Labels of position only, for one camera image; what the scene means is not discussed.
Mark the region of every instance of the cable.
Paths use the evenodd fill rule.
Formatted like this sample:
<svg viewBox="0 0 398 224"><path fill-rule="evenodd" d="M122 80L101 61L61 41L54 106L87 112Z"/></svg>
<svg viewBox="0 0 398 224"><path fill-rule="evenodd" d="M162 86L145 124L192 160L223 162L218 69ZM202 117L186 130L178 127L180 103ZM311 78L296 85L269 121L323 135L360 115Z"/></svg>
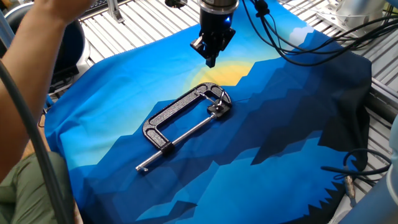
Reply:
<svg viewBox="0 0 398 224"><path fill-rule="evenodd" d="M273 18L270 14L269 14L269 16L271 17L271 19L272 19L273 22L275 23L274 18ZM335 41L344 41L344 40L341 40L341 38L344 37L345 35L347 35L347 34L349 34L349 33L352 33L352 32L355 32L356 30L358 30L358 29L360 29L360 28L362 28L362 27L371 25L371 24L373 24L373 23L377 23L377 22L380 22L380 21L382 21L382 20L387 21L389 18L390 18L390 17L388 17L388 18L383 18L383 19L376 19L376 20L374 20L374 21L368 22L367 24L361 25L361 26L359 26L359 27L355 27L354 29L351 29L351 30L349 30L349 31L347 31L347 32L345 32L345 33L343 33L343 34L341 34L341 35L338 35L338 36L336 36L336 37L332 37L330 40L326 41L326 42L325 42L324 44L322 44L321 46L319 46L319 47L317 47L317 48L314 48L314 49L312 49L312 50L303 49L303 48L301 48L301 47L299 47L299 46L296 46L296 45L294 45L294 44L291 44L288 40L285 40L283 37L281 37L281 36L276 32L276 30L274 30L274 29L272 28L272 26L269 25L269 23L268 23L267 20L265 20L265 22L266 22L266 24L268 25L268 27L270 28L270 30L278 37L278 39L282 40L283 42L285 42L286 44L290 45L291 47L296 48L296 49L298 49L298 50L301 51L301 52L293 51L293 53L294 53L295 55L297 55L297 54L304 54L304 53L332 54L332 53L336 53L336 52L340 51L341 49L339 49L339 50L334 50L334 51L329 51L329 52L317 52L316 50L319 50L319 49L323 48L324 46L326 46L326 45L332 43L333 40L335 40ZM360 49L360 48L362 48L362 47L365 47L366 45L368 45L368 44L370 44L372 41L374 41L376 38L378 38L378 37L380 37L380 36L382 36L382 35L388 34L388 33L392 32L392 31L393 31L393 29L386 28L386 29L385 29L385 33L380 33L380 34L378 34L378 35L375 35L374 37L372 37L372 39L371 39L368 43L359 45L358 47L352 47L350 50L358 50L358 49Z"/></svg>
<svg viewBox="0 0 398 224"><path fill-rule="evenodd" d="M387 163L389 163L389 165L385 166L383 168L380 168L380 169L372 170L372 171L354 171L354 170L349 170L348 166L347 166L348 158L352 154L358 153L358 152L368 152L370 154L377 155L377 156L383 158L385 161L387 161ZM336 175L334 177L335 180L341 180L341 179L344 179L346 176L350 175L350 176L352 176L354 178L358 178L359 180L364 181L365 183L367 183L367 184L369 184L370 186L373 187L378 180L370 180L370 179L367 179L366 176L367 175L381 174L383 172L387 172L389 170L390 166L391 166L391 160L387 156L382 154L381 152L377 152L377 151L372 150L372 149L355 149L355 150L352 150L351 152L348 152L345 155L345 157L343 159L343 167L344 167L344 169L338 169L338 168L335 168L335 167L328 167L328 166L322 166L321 169L325 170L325 171L339 173L339 175Z"/></svg>
<svg viewBox="0 0 398 224"><path fill-rule="evenodd" d="M242 1L246 14L248 15L249 21L254 29L254 31L256 32L256 34L261 38L262 41L264 41L266 44L270 45L271 47L275 48L275 50L277 51L277 53L284 58L286 61L294 64L294 65L299 65L299 66L304 66L304 67L312 67L312 66L317 66L320 65L322 63L328 62L330 60L333 60L334 58L340 56L341 54L347 52L348 50L352 50L352 49L360 49L366 45L368 45L370 42L372 42L375 38L377 38L380 35L385 35L388 32L391 32L392 30L398 28L398 21L394 20L392 22L387 22L385 24L383 24L382 26L366 33L365 35L363 35L362 37L358 37L358 38L352 38L350 40L353 40L353 42L349 45L347 45L346 47L343 47L342 49L337 49L337 50L333 50L333 51L329 51L329 52L317 52L318 49L323 48L324 46L331 44L334 40L340 40L341 38L344 38L343 35L347 35L351 32L354 32L362 27L366 27L370 24L374 24L376 22L380 22L380 21L385 21L388 19L397 19L398 16L389 16L389 17L383 17L380 19L376 19L374 21L365 23L361 26L358 26L354 29L349 30L348 32L345 32L344 34L338 35L334 38L331 38L329 40L327 40L324 44L322 44L321 46L312 49L312 50L307 50L307 49L303 49L299 46L295 46L293 44L291 44L289 41L285 40L285 39L281 39L280 35L277 33L277 31L275 29L272 28L272 26L268 23L268 21L265 19L264 15L269 14L269 10L268 10L268 5L264 2L264 0L254 0L254 5L255 8L257 9L258 13L257 13L257 17L260 18L262 26L267 34L268 39L270 40L270 42L268 42L265 38L262 37L262 35L258 32L256 26L254 25L251 16L248 12L248 8L246 5L245 0ZM277 36L278 38L278 42L280 40L284 41L285 43L287 43L288 45L292 46L293 48L295 48L296 50L286 50L286 49L282 49L282 47L279 44L278 45L275 43L274 38L272 37L271 33L269 32L269 29ZM317 63L301 63L301 62L296 62L290 58L288 58L285 54L290 53L291 55L298 55L298 54L304 54L304 53L312 53L312 54L332 54L330 57L321 60Z"/></svg>
<svg viewBox="0 0 398 224"><path fill-rule="evenodd" d="M37 122L1 60L0 79L14 102L30 140L32 141L58 224L74 224L75 221L73 216L68 215L68 210L64 206L60 186L51 165L49 155L45 149L43 139L37 129Z"/></svg>

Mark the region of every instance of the hand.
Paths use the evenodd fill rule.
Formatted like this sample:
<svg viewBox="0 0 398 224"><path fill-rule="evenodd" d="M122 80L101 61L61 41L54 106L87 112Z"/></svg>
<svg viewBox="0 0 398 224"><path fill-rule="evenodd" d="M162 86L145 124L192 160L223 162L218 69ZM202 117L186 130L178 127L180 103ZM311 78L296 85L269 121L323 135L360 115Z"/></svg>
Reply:
<svg viewBox="0 0 398 224"><path fill-rule="evenodd" d="M36 0L34 8L41 13L48 12L54 19L65 24L82 15L95 0Z"/></svg>

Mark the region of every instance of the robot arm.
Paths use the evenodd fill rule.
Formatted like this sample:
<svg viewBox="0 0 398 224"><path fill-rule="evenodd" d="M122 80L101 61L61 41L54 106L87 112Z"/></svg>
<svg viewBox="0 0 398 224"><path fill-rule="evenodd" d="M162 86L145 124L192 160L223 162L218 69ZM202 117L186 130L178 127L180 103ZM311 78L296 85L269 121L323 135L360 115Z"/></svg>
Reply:
<svg viewBox="0 0 398 224"><path fill-rule="evenodd" d="M165 0L172 8L181 8L191 0ZM234 11L239 6L239 0L198 0L200 6L199 38L191 43L206 64L213 68L220 51L224 50L235 35L231 28Z"/></svg>

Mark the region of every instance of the black chair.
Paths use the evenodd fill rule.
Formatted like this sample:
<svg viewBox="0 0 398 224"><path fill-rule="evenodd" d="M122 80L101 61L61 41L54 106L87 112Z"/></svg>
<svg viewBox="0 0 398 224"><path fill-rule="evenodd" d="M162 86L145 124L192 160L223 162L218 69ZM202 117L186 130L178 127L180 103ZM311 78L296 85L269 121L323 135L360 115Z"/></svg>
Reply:
<svg viewBox="0 0 398 224"><path fill-rule="evenodd" d="M17 32L21 20L29 9L32 8L32 5L21 5L6 14L5 18L14 33ZM79 74L76 64L83 54L84 47L85 35L83 28L78 21L74 21L65 30L55 64L52 84ZM6 51L7 48L0 42L0 57L3 57Z"/></svg>

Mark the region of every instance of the blue fabric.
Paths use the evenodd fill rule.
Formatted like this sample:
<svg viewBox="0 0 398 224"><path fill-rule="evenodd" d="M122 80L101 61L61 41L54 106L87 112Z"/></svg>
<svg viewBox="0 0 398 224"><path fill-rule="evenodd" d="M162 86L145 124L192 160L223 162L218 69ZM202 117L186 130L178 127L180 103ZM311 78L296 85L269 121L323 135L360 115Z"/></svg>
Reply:
<svg viewBox="0 0 398 224"><path fill-rule="evenodd" d="M277 1L267 2L285 38L306 48L328 40ZM366 147L369 118L362 102L370 88L370 62L346 53L317 67L289 64L258 38L243 6L233 28L236 36L215 68L207 68L189 46L200 30L195 26L97 63L54 104L46 137L67 161L85 223L331 218L344 190L320 166L341 167L347 151ZM325 50L338 48L333 43ZM311 63L325 57L292 59ZM157 152L142 134L142 123L202 82L229 93L228 117L201 128L150 172L137 173L135 166ZM162 132L177 138L208 117L208 104L197 104ZM363 169L366 156L352 161L354 169Z"/></svg>

